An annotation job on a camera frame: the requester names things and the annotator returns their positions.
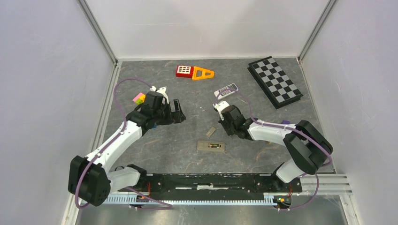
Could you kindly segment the beige battery cover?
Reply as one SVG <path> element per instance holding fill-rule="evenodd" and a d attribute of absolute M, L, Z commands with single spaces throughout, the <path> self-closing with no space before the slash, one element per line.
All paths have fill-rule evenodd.
<path fill-rule="evenodd" d="M 216 131 L 216 128 L 215 128 L 215 127 L 211 127 L 211 128 L 207 131 L 206 136 L 207 136 L 207 137 L 211 137 L 211 136 L 214 134 L 215 131 Z"/>

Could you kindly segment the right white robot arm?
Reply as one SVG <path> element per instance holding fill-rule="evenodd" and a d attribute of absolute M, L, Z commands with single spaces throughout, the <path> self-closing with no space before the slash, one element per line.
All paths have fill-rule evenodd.
<path fill-rule="evenodd" d="M 297 124 L 277 124 L 259 119 L 246 119 L 238 107 L 222 101 L 213 105 L 220 116 L 219 123 L 227 135 L 251 141 L 266 141 L 286 147 L 290 159 L 273 172 L 271 186 L 284 191 L 290 182 L 303 175 L 314 175 L 332 162 L 332 145 L 307 120 Z"/>

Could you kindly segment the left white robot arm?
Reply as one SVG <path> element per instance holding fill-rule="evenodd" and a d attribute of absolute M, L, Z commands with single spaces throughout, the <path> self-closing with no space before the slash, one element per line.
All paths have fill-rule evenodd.
<path fill-rule="evenodd" d="M 75 204 L 100 206 L 107 197 L 120 189 L 132 187 L 142 191 L 147 186 L 145 170 L 127 166 L 111 171 L 117 159 L 137 140 L 155 126 L 183 122 L 186 117 L 178 99 L 173 99 L 174 110 L 166 94 L 150 91 L 145 100 L 128 113 L 120 127 L 95 151 L 85 157 L 75 156 L 70 163 L 68 191 L 75 196 Z"/>

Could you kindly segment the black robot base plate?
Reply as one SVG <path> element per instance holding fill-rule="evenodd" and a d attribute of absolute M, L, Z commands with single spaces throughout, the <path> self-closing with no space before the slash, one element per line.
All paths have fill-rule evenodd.
<path fill-rule="evenodd" d="M 262 200 L 264 193 L 288 195 L 303 191 L 300 179 L 283 183 L 261 173 L 153 173 L 133 187 L 155 200 Z"/>

